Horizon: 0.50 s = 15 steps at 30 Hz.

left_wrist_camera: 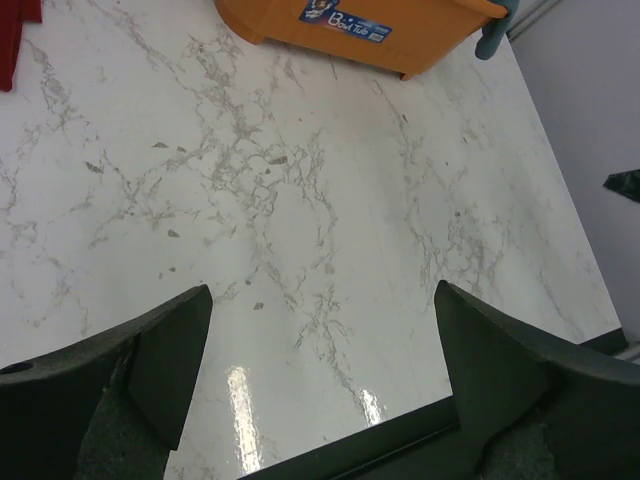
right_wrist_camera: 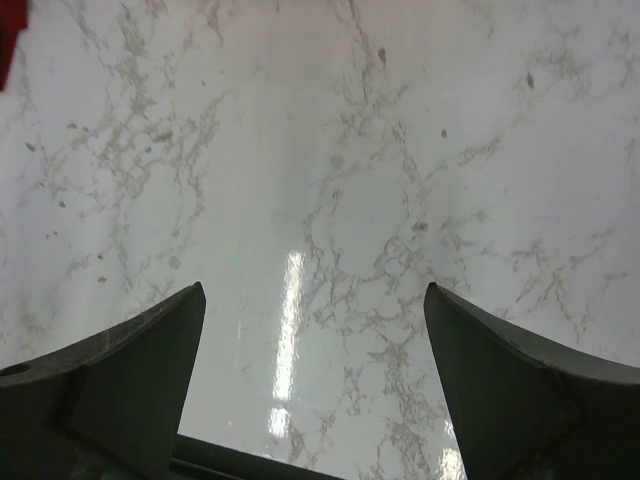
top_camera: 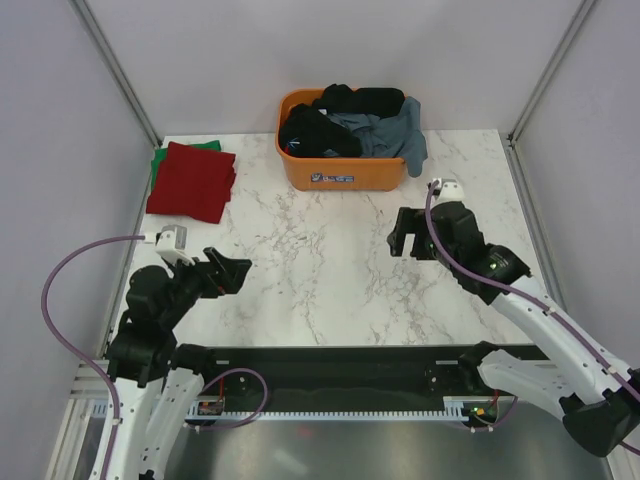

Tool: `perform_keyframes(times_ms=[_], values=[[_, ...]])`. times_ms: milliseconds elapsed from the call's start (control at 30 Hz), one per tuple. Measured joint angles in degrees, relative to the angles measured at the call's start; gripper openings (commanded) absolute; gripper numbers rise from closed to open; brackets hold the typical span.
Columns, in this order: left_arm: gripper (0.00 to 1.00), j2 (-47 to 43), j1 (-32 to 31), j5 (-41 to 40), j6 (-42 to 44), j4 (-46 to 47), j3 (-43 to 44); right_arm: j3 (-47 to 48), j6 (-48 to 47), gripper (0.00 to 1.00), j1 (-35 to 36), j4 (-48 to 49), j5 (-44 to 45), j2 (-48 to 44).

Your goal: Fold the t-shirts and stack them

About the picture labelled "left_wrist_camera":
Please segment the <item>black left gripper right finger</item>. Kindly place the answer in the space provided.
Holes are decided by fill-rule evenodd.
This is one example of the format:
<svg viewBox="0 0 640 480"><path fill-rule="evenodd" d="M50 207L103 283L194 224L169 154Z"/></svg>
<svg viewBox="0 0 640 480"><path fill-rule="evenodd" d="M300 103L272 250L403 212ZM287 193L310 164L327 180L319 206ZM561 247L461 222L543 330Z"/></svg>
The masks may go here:
<svg viewBox="0 0 640 480"><path fill-rule="evenodd" d="M638 478L638 365L517 320L447 281L434 305L475 472Z"/></svg>

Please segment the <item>orange plastic tub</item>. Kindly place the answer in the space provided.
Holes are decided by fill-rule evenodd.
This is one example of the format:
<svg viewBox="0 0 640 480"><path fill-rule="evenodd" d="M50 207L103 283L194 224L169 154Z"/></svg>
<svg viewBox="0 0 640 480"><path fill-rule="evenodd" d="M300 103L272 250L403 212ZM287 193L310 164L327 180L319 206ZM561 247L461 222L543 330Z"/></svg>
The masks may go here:
<svg viewBox="0 0 640 480"><path fill-rule="evenodd" d="M508 9L494 1L217 0L242 39L277 40L372 65L409 80Z"/></svg>

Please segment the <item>grey-blue t-shirt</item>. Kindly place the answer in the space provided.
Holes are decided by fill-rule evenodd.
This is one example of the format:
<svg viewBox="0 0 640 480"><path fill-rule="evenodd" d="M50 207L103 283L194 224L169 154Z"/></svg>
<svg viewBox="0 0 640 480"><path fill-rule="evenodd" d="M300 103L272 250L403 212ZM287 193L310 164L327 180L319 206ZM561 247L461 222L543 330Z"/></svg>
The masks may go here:
<svg viewBox="0 0 640 480"><path fill-rule="evenodd" d="M489 60L495 55L520 4L519 0L490 0L490 2L504 7L507 13L503 18L490 20L482 28L481 38L476 44L475 56L484 61Z"/></svg>

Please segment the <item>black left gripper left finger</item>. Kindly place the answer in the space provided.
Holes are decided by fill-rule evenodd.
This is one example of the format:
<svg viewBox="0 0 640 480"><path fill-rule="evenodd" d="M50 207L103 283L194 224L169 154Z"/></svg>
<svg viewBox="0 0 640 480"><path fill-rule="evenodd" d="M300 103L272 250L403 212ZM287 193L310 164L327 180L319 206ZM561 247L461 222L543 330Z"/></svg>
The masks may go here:
<svg viewBox="0 0 640 480"><path fill-rule="evenodd" d="M179 447L212 312L207 286L1 370L4 479L161 479Z"/></svg>

